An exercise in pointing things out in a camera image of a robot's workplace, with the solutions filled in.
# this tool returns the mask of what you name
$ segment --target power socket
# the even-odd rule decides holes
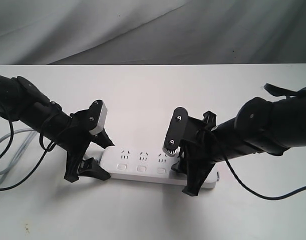
[[[107,147],[100,160],[100,166],[113,179],[186,186],[186,175],[171,169],[178,162],[178,154],[169,157],[163,150],[138,150]],[[208,175],[202,188],[212,189],[218,181],[216,166]]]

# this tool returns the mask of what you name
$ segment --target white table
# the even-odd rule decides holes
[[[177,106],[196,118],[211,110],[221,123],[254,96],[277,100],[262,89],[266,82],[294,90],[306,86],[306,64],[0,66],[0,74],[26,77],[68,114],[104,100],[105,127],[115,145],[141,148],[162,146]],[[0,118],[0,137],[8,132]],[[17,135],[14,146],[23,137]],[[99,149],[92,145],[90,154]],[[41,154],[35,139],[4,186],[22,179]],[[306,192],[261,200],[246,192],[224,163],[218,164],[216,188],[193,198],[180,186],[85,177],[71,184],[63,179],[65,161],[57,147],[26,183],[0,192],[0,239],[306,240]],[[306,147],[283,157],[263,153],[231,162],[247,185],[268,196],[306,185]]]

